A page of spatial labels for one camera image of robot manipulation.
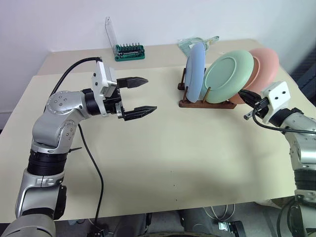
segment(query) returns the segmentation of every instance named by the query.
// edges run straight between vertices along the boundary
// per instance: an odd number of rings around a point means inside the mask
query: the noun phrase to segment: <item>plate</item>
[[[249,81],[243,89],[260,93],[267,87],[277,75],[279,61],[277,53],[270,48],[255,48],[249,51],[254,60],[254,67]],[[229,99],[234,104],[244,104],[245,102],[238,95]]]
[[[253,71],[253,57],[246,50],[231,51],[218,58],[205,72],[201,95],[208,103],[220,103],[238,93]]]
[[[202,42],[196,43],[187,60],[185,87],[188,87],[187,99],[195,103],[201,92],[205,67],[205,47]]]

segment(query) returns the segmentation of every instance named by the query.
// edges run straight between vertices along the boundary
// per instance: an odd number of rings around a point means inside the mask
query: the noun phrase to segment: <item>green bit holder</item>
[[[125,44],[122,45],[115,45],[116,48],[116,54],[115,54],[115,61],[128,61],[128,60],[139,60],[145,58],[145,50],[142,45],[138,44],[132,44],[125,46]]]

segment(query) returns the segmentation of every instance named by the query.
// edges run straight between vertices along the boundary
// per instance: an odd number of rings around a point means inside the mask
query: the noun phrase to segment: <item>blue plate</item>
[[[187,60],[184,85],[188,87],[187,99],[195,103],[201,92],[205,67],[205,47],[202,42],[196,43]]]

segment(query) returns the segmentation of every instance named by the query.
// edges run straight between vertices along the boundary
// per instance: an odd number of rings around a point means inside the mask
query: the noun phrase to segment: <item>table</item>
[[[151,60],[154,48],[159,63]],[[261,47],[254,40],[218,42],[206,57],[209,65],[220,52]],[[284,136],[258,127],[243,115],[251,108],[233,110],[179,108],[183,92],[177,89],[186,62],[176,45],[148,47],[147,59],[116,63],[100,50],[103,59],[120,77],[140,76],[149,83],[122,89],[127,110],[157,106],[152,114],[123,121],[116,116],[95,116],[81,122],[85,138],[105,179],[100,217],[239,203],[294,194],[294,174]],[[164,48],[175,53],[168,66]],[[2,190],[0,222],[15,219],[14,207],[22,172],[28,164],[32,127],[61,73],[77,59],[98,51],[61,52],[48,56],[34,76],[0,135]],[[61,90],[91,88],[93,64],[83,65],[67,76]],[[315,116],[315,107],[280,67],[276,80],[288,83],[289,107]],[[83,146],[77,131],[73,148]],[[93,218],[100,192],[98,175],[84,149],[68,155],[64,185],[67,186],[65,219]]]

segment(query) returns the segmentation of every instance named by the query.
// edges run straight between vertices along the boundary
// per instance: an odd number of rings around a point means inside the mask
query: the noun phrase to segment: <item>floor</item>
[[[223,213],[224,206],[214,207],[216,213]],[[242,221],[247,237],[277,237],[276,223],[279,209],[267,206],[261,206],[254,202],[236,204],[236,211],[229,221]],[[234,237],[226,231],[221,231],[218,224],[211,220],[207,215],[203,216],[211,222],[213,234],[221,237]],[[106,223],[109,226],[110,232],[113,232],[119,223],[120,217],[100,218],[100,223]],[[56,221],[56,237],[86,237],[91,224],[85,220],[82,224],[76,224],[75,221]],[[6,224],[0,224],[0,234],[3,232]],[[180,224],[179,215],[176,211],[166,211],[153,213],[152,224],[148,227],[148,233],[173,231],[183,231]],[[282,237],[292,236],[287,229],[285,216],[281,222]]]

